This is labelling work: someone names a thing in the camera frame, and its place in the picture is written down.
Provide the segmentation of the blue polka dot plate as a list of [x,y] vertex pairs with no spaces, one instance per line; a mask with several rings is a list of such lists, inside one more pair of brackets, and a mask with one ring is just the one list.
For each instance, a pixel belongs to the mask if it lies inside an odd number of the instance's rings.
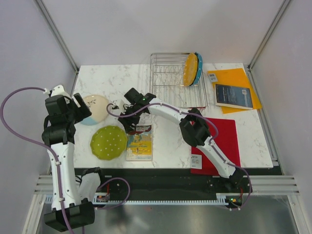
[[197,57],[197,60],[198,60],[198,66],[197,66],[197,72],[196,72],[196,76],[195,76],[195,79],[193,81],[193,83],[191,84],[191,86],[194,86],[194,85],[197,85],[199,80],[200,80],[200,77],[201,77],[201,74],[202,74],[202,70],[203,70],[203,59],[202,59],[202,55],[198,52],[195,52],[195,55]]

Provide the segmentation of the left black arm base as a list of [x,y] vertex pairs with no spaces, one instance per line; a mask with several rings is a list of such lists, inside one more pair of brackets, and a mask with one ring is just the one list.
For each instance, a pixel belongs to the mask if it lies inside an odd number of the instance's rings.
[[[129,176],[108,174],[108,175],[101,175],[100,185],[102,185],[103,183],[105,183],[109,179],[116,178],[116,177],[123,178],[129,183],[129,185],[131,184]],[[128,193],[128,186],[127,186],[125,181],[123,181],[121,179],[115,179],[111,182],[108,182],[106,185],[102,186],[101,188],[97,188],[97,192],[109,193],[110,195],[115,195],[115,196],[117,196],[117,195],[126,196]]]

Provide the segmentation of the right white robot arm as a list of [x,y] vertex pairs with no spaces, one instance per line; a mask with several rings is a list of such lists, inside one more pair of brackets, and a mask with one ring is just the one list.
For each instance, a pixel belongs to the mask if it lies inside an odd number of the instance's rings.
[[118,121],[123,125],[126,133],[133,133],[143,113],[160,116],[179,125],[184,141],[197,149],[215,166],[220,177],[223,178],[223,186],[229,192],[236,191],[241,186],[244,173],[234,165],[217,146],[215,135],[209,130],[207,119],[202,116],[197,108],[190,110],[170,105],[151,93],[140,94],[135,88],[131,88],[124,97],[130,105],[120,113]]

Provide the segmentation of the paperback book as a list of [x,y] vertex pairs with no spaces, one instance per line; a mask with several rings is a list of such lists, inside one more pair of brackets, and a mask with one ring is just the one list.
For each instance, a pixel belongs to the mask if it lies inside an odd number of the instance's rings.
[[137,125],[128,134],[126,161],[153,160],[153,126]]

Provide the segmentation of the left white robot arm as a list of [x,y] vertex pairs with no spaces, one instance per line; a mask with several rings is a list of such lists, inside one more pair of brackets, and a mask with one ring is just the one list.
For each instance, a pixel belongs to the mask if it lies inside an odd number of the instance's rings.
[[81,95],[50,96],[45,100],[45,107],[48,116],[41,137],[51,160],[53,201],[51,212],[44,215],[44,222],[65,232],[94,223],[95,193],[105,190],[107,180],[100,175],[99,168],[90,168],[84,171],[81,183],[76,183],[75,124],[91,115]]

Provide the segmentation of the green polka dot plate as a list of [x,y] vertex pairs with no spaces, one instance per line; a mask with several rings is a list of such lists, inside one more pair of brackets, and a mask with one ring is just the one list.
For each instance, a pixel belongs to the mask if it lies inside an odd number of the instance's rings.
[[100,160],[113,160],[127,147],[127,135],[123,129],[107,125],[98,129],[90,141],[91,152]]

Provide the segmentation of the wire dish rack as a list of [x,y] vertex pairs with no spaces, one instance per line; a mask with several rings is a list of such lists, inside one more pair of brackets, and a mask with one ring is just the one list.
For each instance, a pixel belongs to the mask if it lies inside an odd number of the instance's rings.
[[183,72],[189,53],[152,53],[150,56],[149,92],[168,104],[180,108],[208,107],[204,74],[198,83],[184,86]]

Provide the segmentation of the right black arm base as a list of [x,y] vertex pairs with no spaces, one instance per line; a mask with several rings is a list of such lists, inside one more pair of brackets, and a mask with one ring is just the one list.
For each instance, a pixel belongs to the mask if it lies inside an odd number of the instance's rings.
[[223,178],[220,176],[209,176],[207,180],[208,189],[214,193],[248,193],[250,183],[247,177],[239,175],[237,177]]

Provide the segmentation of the yellow polka dot plate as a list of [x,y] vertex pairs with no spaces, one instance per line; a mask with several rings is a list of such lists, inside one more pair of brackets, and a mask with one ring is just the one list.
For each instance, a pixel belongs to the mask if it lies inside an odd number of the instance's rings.
[[196,78],[198,69],[198,58],[195,53],[190,53],[187,57],[183,72],[183,85],[191,86]]

